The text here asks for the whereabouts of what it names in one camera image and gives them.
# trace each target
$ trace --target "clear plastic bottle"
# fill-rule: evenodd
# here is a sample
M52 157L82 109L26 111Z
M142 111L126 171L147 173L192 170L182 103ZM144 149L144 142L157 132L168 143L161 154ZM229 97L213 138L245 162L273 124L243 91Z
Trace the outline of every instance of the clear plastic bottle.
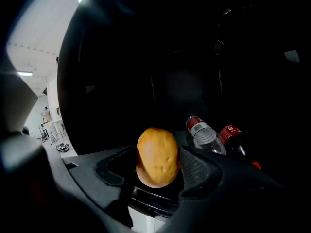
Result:
M190 116L186 121L186 126L197 148L226 155L225 147L217 132L201 118L195 115Z

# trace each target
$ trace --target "white ceiling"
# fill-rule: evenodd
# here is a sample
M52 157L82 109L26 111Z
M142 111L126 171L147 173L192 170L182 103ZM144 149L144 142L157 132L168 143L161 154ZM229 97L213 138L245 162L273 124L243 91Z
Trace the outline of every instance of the white ceiling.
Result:
M56 57L78 4L77 0L34 0L9 37L8 56L16 70L33 72L23 79L38 96L56 76Z

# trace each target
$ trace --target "person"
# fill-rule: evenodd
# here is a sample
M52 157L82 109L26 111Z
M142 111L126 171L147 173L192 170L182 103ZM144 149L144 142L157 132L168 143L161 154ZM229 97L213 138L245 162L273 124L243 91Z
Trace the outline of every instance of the person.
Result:
M47 107L44 108L44 110L41 112L44 122L51 122L51 114Z

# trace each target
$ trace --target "white wall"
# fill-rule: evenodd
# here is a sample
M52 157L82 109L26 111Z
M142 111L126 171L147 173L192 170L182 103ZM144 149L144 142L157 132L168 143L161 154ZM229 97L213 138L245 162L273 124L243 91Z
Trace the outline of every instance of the white wall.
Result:
M25 123L25 126L29 129L30 136L34 134L36 138L41 137L39 126L43 123L41 112L45 107L49 107L48 98L43 95L38 98Z
M47 85L48 103L52 121L58 120L56 108L59 107L58 94L57 94L57 77L55 76L48 82Z

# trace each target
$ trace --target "yellow potato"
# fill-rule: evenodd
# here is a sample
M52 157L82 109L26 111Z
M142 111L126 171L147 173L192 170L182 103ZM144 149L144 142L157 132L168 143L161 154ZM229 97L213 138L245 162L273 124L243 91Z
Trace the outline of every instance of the yellow potato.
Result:
M160 188L170 184L179 171L176 140L171 132L148 128L137 142L136 172L145 185Z

